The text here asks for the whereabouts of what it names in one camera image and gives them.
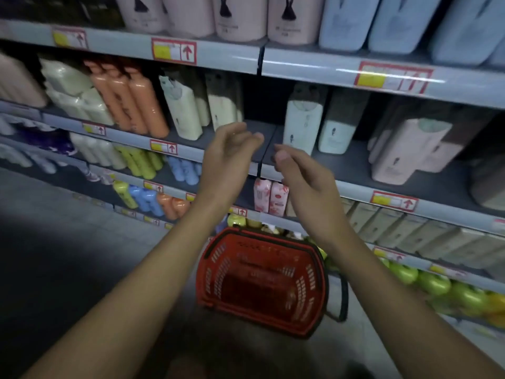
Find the person's left hand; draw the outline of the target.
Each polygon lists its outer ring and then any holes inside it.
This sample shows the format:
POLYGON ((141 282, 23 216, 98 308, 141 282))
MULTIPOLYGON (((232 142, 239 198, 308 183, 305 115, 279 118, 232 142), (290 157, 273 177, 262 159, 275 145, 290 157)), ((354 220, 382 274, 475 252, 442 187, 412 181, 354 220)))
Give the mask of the person's left hand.
POLYGON ((249 175, 250 162, 216 154, 216 133, 204 153, 195 204, 222 217, 234 204, 249 175))

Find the person's left forearm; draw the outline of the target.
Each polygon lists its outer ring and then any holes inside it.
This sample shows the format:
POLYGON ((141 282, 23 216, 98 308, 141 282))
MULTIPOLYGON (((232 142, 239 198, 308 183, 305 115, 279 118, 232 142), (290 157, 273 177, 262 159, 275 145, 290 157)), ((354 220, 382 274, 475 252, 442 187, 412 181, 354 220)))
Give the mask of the person's left forearm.
POLYGON ((230 206, 198 195, 143 260, 20 379, 133 379, 230 206))

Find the group of small blue bottles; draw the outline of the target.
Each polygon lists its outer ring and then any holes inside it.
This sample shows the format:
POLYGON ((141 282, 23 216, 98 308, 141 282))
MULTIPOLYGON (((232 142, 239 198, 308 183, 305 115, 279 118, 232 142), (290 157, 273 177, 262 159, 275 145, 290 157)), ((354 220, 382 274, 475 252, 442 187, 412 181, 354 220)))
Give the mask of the group of small blue bottles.
POLYGON ((202 173, 202 163, 174 156, 165 156, 165 161, 178 182, 185 182, 191 186, 199 184, 202 173))

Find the yellow bottle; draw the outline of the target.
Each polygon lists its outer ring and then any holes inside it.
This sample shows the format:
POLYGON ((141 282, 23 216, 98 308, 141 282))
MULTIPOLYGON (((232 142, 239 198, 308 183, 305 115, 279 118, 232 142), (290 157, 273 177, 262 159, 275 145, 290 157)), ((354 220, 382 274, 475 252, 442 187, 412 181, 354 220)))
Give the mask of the yellow bottle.
POLYGON ((130 194, 128 183, 120 180, 115 180, 113 182, 113 189, 128 209, 134 210, 139 208, 138 203, 130 194))

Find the row of small white bottles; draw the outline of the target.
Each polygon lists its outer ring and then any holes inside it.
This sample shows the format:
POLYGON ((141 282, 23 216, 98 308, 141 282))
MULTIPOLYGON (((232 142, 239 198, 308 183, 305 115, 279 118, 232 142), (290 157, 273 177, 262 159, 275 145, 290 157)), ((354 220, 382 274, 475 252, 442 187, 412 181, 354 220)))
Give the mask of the row of small white bottles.
POLYGON ((57 166, 52 161, 33 152, 21 151, 6 144, 0 144, 0 159, 23 168, 36 165, 47 174, 55 174, 58 171, 57 166))

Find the person's right hand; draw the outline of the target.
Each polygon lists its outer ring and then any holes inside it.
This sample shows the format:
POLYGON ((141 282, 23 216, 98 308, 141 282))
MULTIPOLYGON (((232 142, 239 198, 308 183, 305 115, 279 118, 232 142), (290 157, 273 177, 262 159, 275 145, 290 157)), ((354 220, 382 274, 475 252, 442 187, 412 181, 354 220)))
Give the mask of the person's right hand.
POLYGON ((301 174, 282 177, 307 234, 326 251, 337 245, 350 225, 333 173, 306 153, 301 174))

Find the pink bottle with black rabbit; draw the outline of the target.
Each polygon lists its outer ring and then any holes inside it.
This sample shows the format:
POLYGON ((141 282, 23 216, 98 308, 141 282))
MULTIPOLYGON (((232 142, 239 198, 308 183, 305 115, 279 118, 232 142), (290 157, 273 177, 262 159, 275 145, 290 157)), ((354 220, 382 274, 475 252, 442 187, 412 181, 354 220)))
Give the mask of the pink bottle with black rabbit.
POLYGON ((232 42, 251 42, 267 35, 268 0, 212 0, 216 33, 232 42))
POLYGON ((285 45, 316 42, 325 0, 268 0, 268 38, 285 45))
POLYGON ((168 28, 162 0, 116 0, 126 27, 143 33, 160 33, 168 28))
POLYGON ((176 38, 205 38, 215 33, 212 0, 162 0, 168 33, 176 38))

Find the group of yellow-green bottles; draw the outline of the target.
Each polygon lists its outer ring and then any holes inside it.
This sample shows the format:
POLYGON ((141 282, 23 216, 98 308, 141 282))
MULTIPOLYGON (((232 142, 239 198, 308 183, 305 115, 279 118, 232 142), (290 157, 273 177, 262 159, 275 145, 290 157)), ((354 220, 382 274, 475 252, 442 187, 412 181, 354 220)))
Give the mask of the group of yellow-green bottles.
POLYGON ((131 174, 135 177, 153 180, 157 172, 164 167, 162 157, 155 152, 120 144, 115 144, 114 148, 124 158, 131 174))

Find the group of purple bottles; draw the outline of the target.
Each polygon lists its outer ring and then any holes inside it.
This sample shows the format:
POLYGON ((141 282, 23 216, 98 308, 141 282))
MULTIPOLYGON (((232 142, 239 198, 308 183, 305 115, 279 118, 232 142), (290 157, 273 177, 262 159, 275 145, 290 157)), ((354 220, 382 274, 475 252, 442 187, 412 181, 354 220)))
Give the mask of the group of purple bottles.
POLYGON ((78 150, 70 140, 67 131, 61 129, 42 130, 40 127, 15 126, 16 135, 25 143, 41 148, 45 151, 60 153, 66 156, 73 156, 78 150))

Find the pale pink refill pack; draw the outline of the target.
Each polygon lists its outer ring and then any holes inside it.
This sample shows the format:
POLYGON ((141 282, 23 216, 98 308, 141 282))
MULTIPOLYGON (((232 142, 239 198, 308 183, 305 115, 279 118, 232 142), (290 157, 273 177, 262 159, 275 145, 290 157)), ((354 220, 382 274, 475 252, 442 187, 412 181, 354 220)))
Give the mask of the pale pink refill pack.
POLYGON ((0 51, 0 99, 29 107, 44 108, 47 94, 25 65, 0 51))

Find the large pale pink bottle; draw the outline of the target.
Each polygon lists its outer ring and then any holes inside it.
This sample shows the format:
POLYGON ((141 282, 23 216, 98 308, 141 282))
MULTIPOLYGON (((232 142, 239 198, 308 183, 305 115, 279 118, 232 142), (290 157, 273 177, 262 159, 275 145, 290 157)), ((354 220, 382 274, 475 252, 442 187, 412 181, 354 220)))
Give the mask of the large pale pink bottle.
POLYGON ((484 208, 505 211, 505 153, 478 160, 471 171, 470 195, 484 208))
POLYGON ((440 143, 429 153, 417 170, 428 173, 441 172, 492 119, 491 116, 477 114, 467 119, 459 118, 440 143))
POLYGON ((372 163, 371 178, 383 184, 405 184, 451 128, 449 122, 428 118, 401 122, 372 163))

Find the wide red yellow price label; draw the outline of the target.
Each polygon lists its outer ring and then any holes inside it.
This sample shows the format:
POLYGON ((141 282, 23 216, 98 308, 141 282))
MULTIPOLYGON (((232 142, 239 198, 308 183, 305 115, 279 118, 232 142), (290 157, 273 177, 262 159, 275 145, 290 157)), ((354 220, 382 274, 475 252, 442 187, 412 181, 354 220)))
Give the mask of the wide red yellow price label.
POLYGON ((410 94, 423 94, 434 70, 399 64, 361 61, 354 86, 410 94))

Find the cream bottle with dark cap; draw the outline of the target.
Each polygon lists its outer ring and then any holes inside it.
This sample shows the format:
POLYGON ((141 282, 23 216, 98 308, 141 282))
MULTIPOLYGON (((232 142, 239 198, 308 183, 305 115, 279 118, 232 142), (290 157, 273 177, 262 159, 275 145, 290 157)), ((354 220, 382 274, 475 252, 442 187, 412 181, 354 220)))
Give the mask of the cream bottle with dark cap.
POLYGON ((198 140, 203 133, 193 89, 179 71, 159 76, 160 85, 180 138, 198 140))
POLYGON ((214 131, 221 126, 240 122, 236 77, 229 72, 207 71, 205 85, 214 131))

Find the row of green bottles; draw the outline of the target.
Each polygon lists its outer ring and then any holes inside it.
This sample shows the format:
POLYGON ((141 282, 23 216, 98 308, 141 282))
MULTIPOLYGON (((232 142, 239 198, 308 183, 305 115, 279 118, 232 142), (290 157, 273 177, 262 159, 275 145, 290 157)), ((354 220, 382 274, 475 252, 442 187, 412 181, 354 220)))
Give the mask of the row of green bottles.
POLYGON ((421 300, 448 322, 488 334, 491 338, 499 338, 499 334, 505 338, 505 295, 379 259, 404 285, 413 289, 421 300))

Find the row of beige boxes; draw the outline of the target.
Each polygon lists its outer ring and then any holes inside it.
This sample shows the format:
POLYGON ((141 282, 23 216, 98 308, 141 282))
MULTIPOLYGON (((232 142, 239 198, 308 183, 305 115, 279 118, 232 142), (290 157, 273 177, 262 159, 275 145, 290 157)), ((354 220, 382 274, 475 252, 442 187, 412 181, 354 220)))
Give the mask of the row of beige boxes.
POLYGON ((341 201, 350 225, 365 243, 473 269, 505 266, 505 236, 348 198, 341 201))

